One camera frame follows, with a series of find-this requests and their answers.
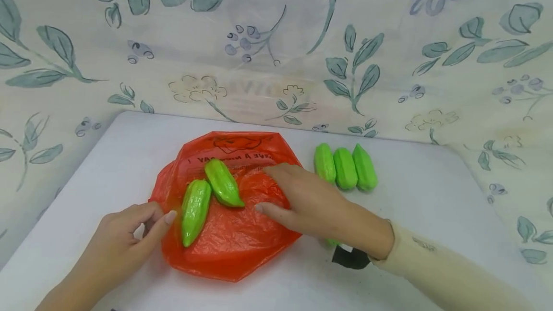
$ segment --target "orange plastic bag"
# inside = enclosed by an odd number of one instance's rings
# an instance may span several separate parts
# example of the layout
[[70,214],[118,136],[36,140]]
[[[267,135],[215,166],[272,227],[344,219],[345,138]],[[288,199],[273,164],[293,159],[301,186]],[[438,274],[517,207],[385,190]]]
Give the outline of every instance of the orange plastic bag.
[[[244,208],[227,208],[211,198],[204,229],[185,248],[181,239],[182,199],[188,184],[204,179],[209,159],[225,162],[239,185]],[[255,211],[259,202],[289,209],[290,204],[262,168],[278,163],[301,166],[279,133],[211,132],[182,146],[175,161],[157,176],[149,201],[179,213],[162,241],[171,267],[201,277],[237,282],[295,242],[301,234]]]

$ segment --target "sleeve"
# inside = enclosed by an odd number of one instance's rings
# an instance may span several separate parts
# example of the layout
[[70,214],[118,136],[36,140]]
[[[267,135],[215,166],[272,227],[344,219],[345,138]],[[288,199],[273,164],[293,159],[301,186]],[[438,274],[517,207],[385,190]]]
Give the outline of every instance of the sleeve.
[[530,311],[525,297],[472,261],[392,223],[396,237],[375,266],[402,276],[444,311]]

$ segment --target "white table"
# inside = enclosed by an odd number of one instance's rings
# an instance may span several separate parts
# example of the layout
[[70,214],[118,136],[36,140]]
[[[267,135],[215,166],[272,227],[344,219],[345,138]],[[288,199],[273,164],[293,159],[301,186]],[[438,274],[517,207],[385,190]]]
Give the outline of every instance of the white table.
[[[211,131],[279,132],[310,170],[317,144],[352,149],[361,143],[372,156],[380,183],[372,194],[352,191],[347,198],[464,254],[532,300],[546,296],[466,166],[446,148],[125,112],[0,272],[0,310],[33,310],[69,272],[101,217],[145,202],[157,173],[182,144]],[[360,271],[343,268],[330,262],[332,254],[332,249],[304,236],[233,284],[175,271],[158,251],[95,310],[438,309],[403,279],[372,264]]]

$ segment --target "fabric backdrop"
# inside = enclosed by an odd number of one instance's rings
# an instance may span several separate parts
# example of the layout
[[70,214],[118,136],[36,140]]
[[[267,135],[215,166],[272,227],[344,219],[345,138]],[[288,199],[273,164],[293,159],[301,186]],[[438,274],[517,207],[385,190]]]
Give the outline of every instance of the fabric backdrop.
[[448,146],[553,285],[552,47],[553,0],[0,0],[0,267],[136,110]]

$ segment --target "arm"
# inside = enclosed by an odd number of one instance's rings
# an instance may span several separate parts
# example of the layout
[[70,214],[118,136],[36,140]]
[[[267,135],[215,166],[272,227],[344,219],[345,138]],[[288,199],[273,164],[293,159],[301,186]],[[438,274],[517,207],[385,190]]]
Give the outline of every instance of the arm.
[[[142,267],[175,216],[175,211],[163,214],[157,203],[132,205],[120,213],[106,215],[75,267],[36,311],[90,311]],[[145,230],[139,240],[134,232],[142,223]]]
[[445,311],[533,310],[516,289],[452,250],[392,223],[395,241],[375,266],[402,276]]
[[292,209],[261,203],[258,211],[291,230],[363,250],[376,266],[403,276],[445,311],[532,309],[520,293],[475,263],[347,201],[316,174],[285,164],[265,172]]

